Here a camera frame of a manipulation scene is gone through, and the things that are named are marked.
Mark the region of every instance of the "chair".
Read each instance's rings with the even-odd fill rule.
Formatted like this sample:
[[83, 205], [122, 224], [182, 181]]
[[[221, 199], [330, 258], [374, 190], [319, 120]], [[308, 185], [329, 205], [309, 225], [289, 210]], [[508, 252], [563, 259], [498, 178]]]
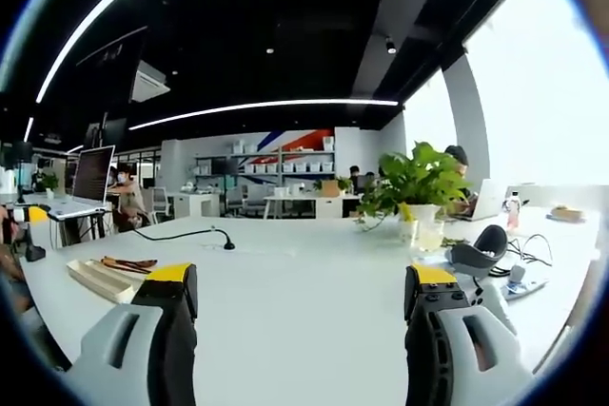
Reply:
[[144, 206], [150, 215], [152, 223], [159, 223], [159, 216], [162, 220], [169, 219], [169, 198], [164, 187], [152, 187], [142, 190]]
[[264, 212], [266, 201], [265, 197], [272, 194], [274, 186], [268, 184], [250, 184], [247, 186], [246, 197], [243, 198], [243, 212], [246, 214], [253, 211], [254, 216], [258, 216], [258, 212]]

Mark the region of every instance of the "pink bottle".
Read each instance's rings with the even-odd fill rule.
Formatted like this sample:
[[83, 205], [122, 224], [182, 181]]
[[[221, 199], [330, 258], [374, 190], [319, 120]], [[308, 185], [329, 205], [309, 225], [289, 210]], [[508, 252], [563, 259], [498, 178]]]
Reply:
[[507, 200], [507, 230], [518, 228], [521, 214], [521, 199], [518, 192], [512, 192], [512, 196]]

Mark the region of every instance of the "microphone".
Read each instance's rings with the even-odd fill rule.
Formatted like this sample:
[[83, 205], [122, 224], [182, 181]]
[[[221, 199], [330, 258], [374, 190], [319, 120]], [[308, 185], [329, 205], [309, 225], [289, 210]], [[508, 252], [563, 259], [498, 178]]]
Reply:
[[226, 249], [227, 251], [232, 251], [235, 248], [235, 243], [232, 242], [232, 240], [230, 239], [228, 234], [222, 228], [216, 228], [216, 227], [214, 227], [212, 225], [211, 226], [211, 231], [213, 231], [213, 232], [220, 232], [220, 233], [224, 234], [224, 236], [226, 237], [226, 242], [225, 242], [225, 245], [224, 245], [224, 249]]

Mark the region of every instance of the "led strip light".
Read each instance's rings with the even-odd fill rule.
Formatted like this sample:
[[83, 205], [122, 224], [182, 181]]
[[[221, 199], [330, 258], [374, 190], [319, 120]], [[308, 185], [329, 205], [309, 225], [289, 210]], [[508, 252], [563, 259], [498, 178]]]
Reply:
[[243, 104], [233, 106], [220, 106], [218, 108], [203, 109], [201, 111], [193, 111], [191, 113], [178, 114], [168, 118], [150, 121], [149, 123], [139, 124], [130, 127], [129, 130], [137, 130], [139, 128], [156, 126], [158, 124], [178, 121], [180, 119], [192, 118], [194, 116], [202, 116], [204, 114], [224, 113], [227, 111], [236, 111], [238, 109], [263, 108], [269, 106], [299, 106], [299, 105], [374, 105], [374, 106], [397, 106], [398, 102], [388, 100], [356, 100], [356, 99], [320, 99], [320, 100], [282, 100], [279, 102], [259, 102], [256, 104]]

